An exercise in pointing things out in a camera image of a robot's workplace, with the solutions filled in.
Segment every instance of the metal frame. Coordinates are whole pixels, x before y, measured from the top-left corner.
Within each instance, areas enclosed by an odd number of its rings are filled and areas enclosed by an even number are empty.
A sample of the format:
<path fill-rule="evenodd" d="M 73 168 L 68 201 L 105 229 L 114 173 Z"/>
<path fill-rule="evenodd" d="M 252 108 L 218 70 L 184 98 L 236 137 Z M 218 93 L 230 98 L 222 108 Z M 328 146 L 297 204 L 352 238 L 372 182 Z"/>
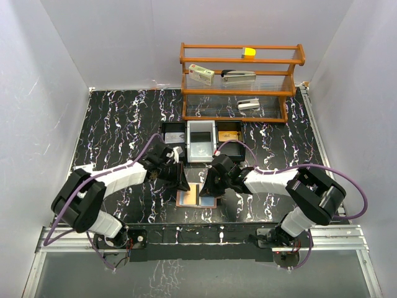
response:
<path fill-rule="evenodd" d="M 323 141 L 318 132 L 318 127 L 316 121 L 314 119 L 313 110 L 311 108 L 311 102 L 306 91 L 304 85 L 298 85 L 302 93 L 302 97 L 305 103 L 306 110 L 308 112 L 308 117 L 313 128 L 314 137 L 316 139 L 319 152 L 321 155 L 321 159 L 326 166 L 329 166 L 329 161 L 324 149 Z M 340 214 L 345 214 L 343 206 L 339 208 Z M 68 227 L 59 227 L 54 232 L 54 237 L 59 233 L 68 230 Z M 24 293 L 22 295 L 23 298 L 34 297 L 38 282 L 40 280 L 40 275 L 42 273 L 42 269 L 45 263 L 45 257 L 47 253 L 52 252 L 68 252 L 68 253 L 77 253 L 77 252 L 86 252 L 86 253 L 94 253 L 94 250 L 91 248 L 91 245 L 85 235 L 85 233 L 69 233 L 65 237 L 59 239 L 57 242 L 50 246 L 43 246 L 43 241 L 46 235 L 49 232 L 49 228 L 44 228 L 40 239 L 38 241 L 37 251 L 35 254 L 35 258 L 33 261 L 32 269 L 30 270 L 30 274 L 27 280 L 27 284 L 25 286 Z M 315 226 L 315 228 L 311 229 L 311 233 L 313 236 L 313 250 L 355 250 L 357 252 L 357 256 L 361 265 L 361 269 L 363 272 L 363 276 L 365 278 L 365 282 L 367 283 L 368 291 L 370 293 L 370 297 L 373 298 L 382 298 L 382 293 L 380 290 L 380 286 L 373 270 L 373 266 L 368 253 L 368 245 L 365 240 L 364 234 L 360 225 L 329 225 L 327 227 L 324 226 Z M 218 245 L 225 245 L 224 243 L 212 243 Z M 290 248 L 273 248 L 273 251 L 284 251 L 290 250 Z M 106 250 L 107 253 L 124 253 L 125 250 Z"/>

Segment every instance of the black marble table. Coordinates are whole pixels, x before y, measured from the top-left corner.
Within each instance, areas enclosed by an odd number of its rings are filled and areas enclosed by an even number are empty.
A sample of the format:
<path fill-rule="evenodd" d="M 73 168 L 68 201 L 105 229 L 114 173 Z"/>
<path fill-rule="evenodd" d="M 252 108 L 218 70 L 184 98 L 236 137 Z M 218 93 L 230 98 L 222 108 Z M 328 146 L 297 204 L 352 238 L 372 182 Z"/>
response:
<path fill-rule="evenodd" d="M 263 169 L 298 163 L 321 164 L 313 130 L 300 90 L 287 100 L 288 123 L 246 123 L 246 143 Z M 111 168 L 136 156 L 161 122 L 182 121 L 180 90 L 96 91 L 87 114 L 73 166 L 94 163 Z M 253 164 L 247 152 L 245 165 Z M 189 182 L 204 182 L 205 165 L 187 165 Z M 216 209 L 176 207 L 176 191 L 160 180 L 128 187 L 107 197 L 102 210 L 126 223 L 279 222 L 295 203 L 277 194 L 246 195 L 227 190 Z"/>

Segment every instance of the small cardboard box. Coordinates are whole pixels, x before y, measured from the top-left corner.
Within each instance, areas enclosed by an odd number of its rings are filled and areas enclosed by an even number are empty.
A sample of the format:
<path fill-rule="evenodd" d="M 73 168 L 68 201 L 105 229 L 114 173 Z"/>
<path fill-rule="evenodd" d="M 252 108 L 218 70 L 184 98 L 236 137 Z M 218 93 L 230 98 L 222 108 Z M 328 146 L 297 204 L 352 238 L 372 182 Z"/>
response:
<path fill-rule="evenodd" d="M 211 86 L 215 72 L 196 64 L 189 66 L 189 77 L 195 81 Z"/>

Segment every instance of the wooden shelf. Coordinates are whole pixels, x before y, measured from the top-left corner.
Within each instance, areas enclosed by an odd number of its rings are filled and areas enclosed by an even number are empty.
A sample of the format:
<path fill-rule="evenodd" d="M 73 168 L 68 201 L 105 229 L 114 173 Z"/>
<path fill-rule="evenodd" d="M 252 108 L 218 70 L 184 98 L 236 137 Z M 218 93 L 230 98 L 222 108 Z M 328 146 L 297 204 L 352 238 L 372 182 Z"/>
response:
<path fill-rule="evenodd" d="M 255 48 L 256 55 L 253 59 L 241 58 L 244 47 Z M 287 97 L 295 95 L 295 83 L 293 80 L 293 72 L 296 65 L 305 64 L 305 53 L 302 45 L 185 45 L 181 44 L 181 52 L 179 55 L 182 64 L 182 93 L 184 95 L 183 118 L 185 120 L 243 120 L 243 121 L 259 121 L 259 122 L 286 122 L 287 112 L 285 108 L 285 100 Z M 186 63 L 239 63 L 239 64 L 268 64 L 268 65 L 286 65 L 285 71 L 276 70 L 252 70 L 249 66 L 243 70 L 255 71 L 256 80 L 251 83 L 224 83 L 221 81 L 221 70 L 215 70 L 215 77 L 211 86 L 195 81 L 189 77 L 189 70 Z M 252 113 L 252 117 L 223 117 L 223 116 L 196 116 L 187 113 L 187 97 L 188 96 L 208 96 L 209 98 L 219 98 L 227 96 L 262 96 L 278 98 L 279 112 L 274 114 L 277 117 L 267 118 L 256 116 Z"/>

